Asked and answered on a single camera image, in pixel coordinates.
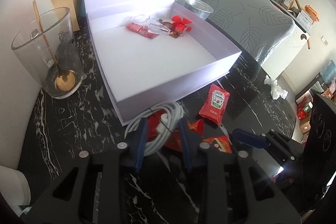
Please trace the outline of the red cartoon snack packet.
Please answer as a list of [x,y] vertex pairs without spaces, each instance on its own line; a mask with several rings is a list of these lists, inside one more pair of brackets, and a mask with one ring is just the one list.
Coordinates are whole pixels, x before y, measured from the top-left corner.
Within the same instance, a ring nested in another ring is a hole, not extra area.
[[230,139],[227,136],[210,137],[207,139],[203,139],[203,142],[209,143],[220,152],[232,153]]

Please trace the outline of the heinz ketchup packet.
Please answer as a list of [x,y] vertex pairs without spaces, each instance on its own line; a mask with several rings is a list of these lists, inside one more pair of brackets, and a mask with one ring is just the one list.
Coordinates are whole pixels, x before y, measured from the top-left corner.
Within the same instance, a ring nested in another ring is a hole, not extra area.
[[207,99],[198,114],[220,125],[228,104],[230,94],[215,84],[211,84]]

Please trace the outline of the red gold candy packet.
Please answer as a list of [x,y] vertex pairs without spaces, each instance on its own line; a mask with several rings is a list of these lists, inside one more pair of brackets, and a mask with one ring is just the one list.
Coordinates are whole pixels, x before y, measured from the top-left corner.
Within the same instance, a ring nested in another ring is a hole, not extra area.
[[[165,126],[160,122],[160,120],[167,122],[167,113],[164,110],[159,110],[158,112],[151,114],[151,116],[148,118],[149,122],[149,133],[147,137],[148,141],[154,141],[157,136],[163,133],[163,129],[165,128]],[[200,136],[203,135],[205,124],[204,119],[199,119],[194,123],[187,121],[187,124],[189,130],[197,132]],[[182,145],[179,137],[178,128],[174,130],[169,139],[167,139],[164,146],[169,149],[182,152]]]

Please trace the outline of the long red sauce packet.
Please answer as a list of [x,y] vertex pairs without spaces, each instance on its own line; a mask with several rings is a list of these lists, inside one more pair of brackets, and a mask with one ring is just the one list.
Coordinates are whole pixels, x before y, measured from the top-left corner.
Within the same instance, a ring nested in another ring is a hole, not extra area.
[[154,33],[151,33],[149,32],[149,29],[147,28],[147,26],[143,26],[143,25],[140,25],[140,24],[136,24],[136,23],[130,23],[130,24],[127,24],[126,26],[126,29],[132,31],[132,32],[135,32],[137,34],[140,34],[146,38],[155,38],[156,36],[158,36],[157,34],[154,34]]

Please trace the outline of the red bow hair clip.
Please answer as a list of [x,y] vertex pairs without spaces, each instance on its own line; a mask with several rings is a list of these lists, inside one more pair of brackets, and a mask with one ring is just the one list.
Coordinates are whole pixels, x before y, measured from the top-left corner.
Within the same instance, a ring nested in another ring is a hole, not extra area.
[[192,30],[192,21],[187,18],[181,18],[179,15],[175,15],[171,18],[171,20],[174,26],[174,32],[178,34],[182,34],[183,32],[189,32],[190,30]]

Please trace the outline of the dark brown candy packet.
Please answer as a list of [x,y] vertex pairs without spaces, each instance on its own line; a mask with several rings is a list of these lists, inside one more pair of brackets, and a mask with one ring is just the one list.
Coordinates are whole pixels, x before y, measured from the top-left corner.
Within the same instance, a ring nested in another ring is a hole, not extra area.
[[173,25],[170,22],[159,20],[159,23],[165,26],[169,30],[169,35],[173,38],[178,38],[179,36],[182,36],[185,33],[185,29],[178,28],[177,26]]

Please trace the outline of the crumpled white tissue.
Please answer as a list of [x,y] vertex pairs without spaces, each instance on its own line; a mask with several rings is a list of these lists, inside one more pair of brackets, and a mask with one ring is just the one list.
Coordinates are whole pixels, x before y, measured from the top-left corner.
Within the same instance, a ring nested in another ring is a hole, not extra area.
[[273,100],[278,100],[279,98],[285,99],[287,97],[288,91],[282,89],[280,85],[278,85],[277,80],[273,80],[266,75],[264,84],[270,86],[270,95]]

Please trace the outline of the paper towel roll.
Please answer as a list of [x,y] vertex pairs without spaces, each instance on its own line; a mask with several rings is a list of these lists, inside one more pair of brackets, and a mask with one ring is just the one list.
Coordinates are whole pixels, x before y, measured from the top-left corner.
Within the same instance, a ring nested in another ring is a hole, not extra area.
[[29,183],[23,173],[1,165],[1,194],[9,205],[29,205],[31,193]]

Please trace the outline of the grey leaf pattern chair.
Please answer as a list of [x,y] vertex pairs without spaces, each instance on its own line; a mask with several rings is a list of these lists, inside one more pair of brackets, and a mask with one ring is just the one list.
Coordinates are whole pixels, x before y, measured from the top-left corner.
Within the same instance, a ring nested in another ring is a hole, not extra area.
[[270,0],[202,0],[209,20],[241,45],[260,65],[290,36],[295,23]]

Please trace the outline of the lavender gift box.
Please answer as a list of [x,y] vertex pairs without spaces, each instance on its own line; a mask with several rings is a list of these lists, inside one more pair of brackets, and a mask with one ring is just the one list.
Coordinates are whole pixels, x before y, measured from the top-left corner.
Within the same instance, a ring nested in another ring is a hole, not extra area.
[[240,50],[175,0],[84,0],[105,87],[121,124],[223,77]]

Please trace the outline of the glass cup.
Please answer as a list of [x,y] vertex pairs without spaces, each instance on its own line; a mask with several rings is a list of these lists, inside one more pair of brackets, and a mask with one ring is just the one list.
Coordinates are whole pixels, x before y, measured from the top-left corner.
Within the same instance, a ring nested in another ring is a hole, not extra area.
[[[34,80],[51,97],[67,98],[74,94],[84,79],[83,66],[75,44],[71,13],[59,7],[40,15],[25,25],[15,36],[11,49]],[[59,68],[74,76],[74,87],[62,90],[57,86]]]

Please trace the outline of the steel bowl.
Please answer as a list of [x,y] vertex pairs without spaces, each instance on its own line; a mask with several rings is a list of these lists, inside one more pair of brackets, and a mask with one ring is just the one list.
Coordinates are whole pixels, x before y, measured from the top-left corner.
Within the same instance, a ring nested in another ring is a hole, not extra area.
[[210,5],[201,0],[185,0],[185,8],[202,19],[207,19],[214,12]]

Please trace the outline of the white foam board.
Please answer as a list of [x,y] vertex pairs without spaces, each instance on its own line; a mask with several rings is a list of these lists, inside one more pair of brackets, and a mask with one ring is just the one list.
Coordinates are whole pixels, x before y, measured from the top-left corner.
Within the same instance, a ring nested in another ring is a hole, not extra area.
[[11,49],[17,33],[40,12],[53,9],[51,0],[1,0],[1,165],[16,169],[39,85]]

